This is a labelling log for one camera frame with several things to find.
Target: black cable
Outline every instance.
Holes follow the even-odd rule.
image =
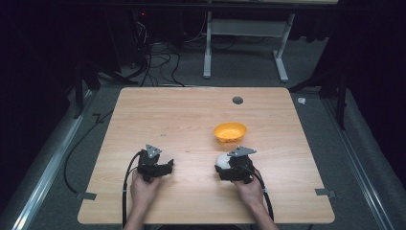
[[[271,217],[271,219],[274,220],[274,210],[272,209],[271,199],[269,198],[269,194],[266,191],[265,184],[263,183],[262,178],[259,177],[256,173],[254,173],[254,176],[257,178],[260,186],[262,187],[263,196],[265,197],[266,205],[268,206],[269,217]]]
[[[148,76],[149,76],[149,80],[151,81],[152,87],[158,86],[158,84],[159,84],[158,79],[151,74],[148,74]]]
[[[203,22],[202,22],[202,26],[200,27],[200,31],[199,31],[199,33],[197,34],[197,36],[195,36],[195,37],[192,38],[191,40],[183,41],[184,44],[187,44],[187,43],[189,43],[189,42],[193,42],[193,41],[195,41],[195,40],[198,40],[198,39],[201,39],[201,38],[205,37],[205,35],[201,35],[201,34],[203,33],[204,26],[206,25],[207,16],[208,16],[208,14],[205,12],[204,18],[203,18]]]
[[[172,73],[170,74],[170,76],[172,77],[173,81],[182,85],[182,87],[185,87],[185,84],[183,84],[182,82],[179,82],[175,79],[174,73],[176,72],[177,68],[179,67],[179,61],[180,61],[180,55],[173,53],[174,55],[176,55],[178,57],[178,60],[176,61],[176,67],[172,70]]]
[[[65,159],[65,164],[63,166],[63,179],[65,181],[66,187],[68,187],[68,189],[75,194],[75,196],[78,195],[78,191],[76,189],[74,189],[72,187],[72,185],[69,184],[68,181],[68,176],[67,176],[67,168],[68,168],[68,162],[69,162],[69,158],[71,157],[72,153],[74,152],[74,150],[78,147],[78,145],[84,140],[84,138],[100,123],[102,123],[104,121],[104,119],[109,116],[110,114],[113,113],[114,110],[109,111],[107,114],[105,114],[98,122],[96,122],[93,126],[91,126],[86,133],[84,133],[84,135],[75,143],[75,145],[72,147],[72,149],[69,151],[68,156]]]
[[[148,75],[148,73],[149,73],[149,69],[150,69],[150,67],[151,67],[151,60],[152,60],[151,50],[152,50],[152,48],[149,47],[149,48],[148,48],[149,58],[148,58],[148,60],[147,60],[147,69],[146,69],[146,73],[144,74],[143,80],[141,81],[140,87],[143,87],[144,82],[146,81],[147,75]]]
[[[167,55],[167,56],[168,56],[168,59],[167,59],[167,61],[164,61],[164,62],[160,65],[160,67],[159,67],[159,73],[160,73],[161,77],[162,77],[163,79],[165,79],[166,81],[175,82],[175,81],[173,81],[173,80],[167,79],[167,78],[165,77],[164,73],[162,73],[162,68],[164,67],[164,65],[165,65],[165,64],[168,64],[168,63],[170,62],[170,60],[171,60],[170,54],[162,54],[162,55]]]
[[[136,168],[134,168],[134,169],[131,170],[131,166],[132,166],[132,163],[134,162],[134,160],[139,155],[140,155],[140,152],[137,152],[137,154],[135,154],[132,157],[132,159],[131,159],[131,161],[130,161],[130,163],[128,165],[128,168],[127,168],[127,170],[125,172],[125,178],[124,178],[124,183],[123,183],[123,205],[122,205],[122,208],[123,208],[123,228],[125,227],[125,224],[126,224],[126,192],[127,192],[127,190],[126,190],[127,189],[127,182],[126,181],[128,179],[128,176],[131,174],[131,172],[136,169]]]
[[[163,59],[163,60],[164,60],[164,62],[162,62],[162,63],[160,63],[160,64],[158,64],[158,65],[156,65],[156,66],[151,66],[151,68],[158,68],[158,67],[161,67],[161,68],[162,68],[162,65],[164,65],[164,64],[166,64],[166,63],[168,63],[168,62],[170,61],[170,55],[165,54],[165,53],[162,53],[161,55],[167,55],[167,56],[168,56],[168,58],[159,57],[159,55],[154,55],[154,57],[153,57],[153,58],[159,58],[159,59]]]

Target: silver bar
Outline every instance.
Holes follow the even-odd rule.
[[[90,90],[87,91],[85,98],[90,98],[86,103],[82,114],[86,111],[87,107],[94,99],[94,95]],[[36,184],[33,193],[31,194],[29,200],[24,206],[20,216],[14,224],[12,230],[25,230],[29,229],[31,222],[33,221],[37,211],[41,207],[42,202],[45,199],[45,196],[50,190],[56,174],[60,168],[62,160],[65,158],[65,154],[80,126],[81,121],[83,120],[83,115],[80,115],[77,119],[73,119],[71,128],[69,129],[65,139],[58,146],[56,152],[52,156],[50,162],[48,163],[47,168],[44,173],[41,175],[38,183]]]
[[[361,162],[359,161],[355,149],[352,147],[347,133],[340,128],[335,120],[335,110],[331,101],[322,100],[322,103],[331,121],[334,123],[334,126],[337,129],[337,132],[340,135],[340,138],[347,150],[347,157],[349,159],[351,169],[355,175],[356,180],[358,181],[365,199],[370,205],[372,214],[376,219],[376,223],[378,224],[379,229],[394,229],[391,220],[389,219],[388,214],[385,211],[385,208],[382,206],[382,202],[380,201],[378,193],[376,192]]]
[[[284,27],[284,31],[283,31],[283,35],[282,35],[281,47],[278,51],[273,52],[274,60],[277,65],[277,68],[278,68],[278,73],[280,75],[280,80],[283,83],[288,82],[289,78],[287,77],[286,70],[283,65],[282,54],[284,51],[284,47],[286,46],[287,39],[289,38],[290,30],[292,28],[294,19],[295,19],[295,14],[294,13],[289,14],[289,18],[287,19],[287,21],[285,23],[285,27]]]
[[[212,75],[212,13],[207,12],[206,52],[204,54],[203,78]]]

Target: metal rail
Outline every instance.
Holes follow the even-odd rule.
[[[12,230],[29,229],[31,222],[33,221],[36,213],[41,207],[45,196],[48,194],[48,191],[50,190],[55,180],[57,171],[59,170],[62,161],[65,159],[66,152],[80,126],[81,121],[83,120],[84,111],[87,109],[87,107],[89,107],[90,103],[94,99],[94,94],[92,94],[89,90],[85,98],[88,98],[88,102],[84,107],[83,113],[77,119],[72,121],[71,128],[67,132],[65,139],[57,147],[56,152],[48,163],[48,166],[45,169],[44,173],[41,175],[41,178],[36,184],[29,200],[24,206],[20,216],[16,220]]]
[[[334,123],[335,128],[337,129],[337,132],[340,135],[344,147],[347,150],[348,154],[347,157],[349,159],[350,167],[353,171],[356,180],[358,181],[358,184],[361,188],[362,193],[364,194],[365,199],[370,205],[372,214],[375,217],[377,225],[382,230],[387,229],[393,230],[394,227],[391,223],[391,220],[389,219],[388,214],[382,205],[378,193],[376,192],[361,162],[359,161],[357,153],[355,149],[352,147],[352,144],[350,142],[347,133],[340,128],[337,121],[335,120],[335,111],[331,101],[329,99],[326,99],[322,100],[322,103],[331,121]]]

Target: dark background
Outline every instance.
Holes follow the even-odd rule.
[[[340,60],[346,60],[349,89],[383,153],[405,185],[406,36],[403,28],[406,18],[397,1],[354,0],[340,1],[340,4],[372,11],[298,13],[290,39],[306,36],[311,42],[330,37],[314,75],[336,66],[341,68]],[[126,10],[12,2],[3,3],[0,13],[3,86],[0,211],[3,211],[68,108],[66,95],[74,85],[78,63],[91,59],[117,71],[121,64],[137,62],[139,55],[130,39],[128,18],[123,16],[128,15]],[[147,25],[154,35],[182,46],[183,32],[198,33],[203,15],[195,11],[148,11]],[[258,14],[257,18],[268,16]],[[122,27],[112,33],[112,24]],[[121,48],[116,45],[120,39],[120,44],[134,49],[134,56],[123,57],[118,52]]]

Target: table leg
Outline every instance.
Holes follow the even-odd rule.
[[[212,13],[207,12],[206,53],[204,55],[203,78],[209,79],[212,75]]]
[[[286,25],[283,30],[281,47],[278,51],[274,51],[274,60],[277,65],[280,79],[282,82],[288,81],[286,70],[284,69],[284,65],[282,62],[282,53],[283,53],[284,47],[286,46],[287,39],[289,38],[289,34],[290,34],[290,30],[292,29],[292,24],[293,24],[294,18],[295,18],[294,13],[289,14],[289,17],[287,19]]]

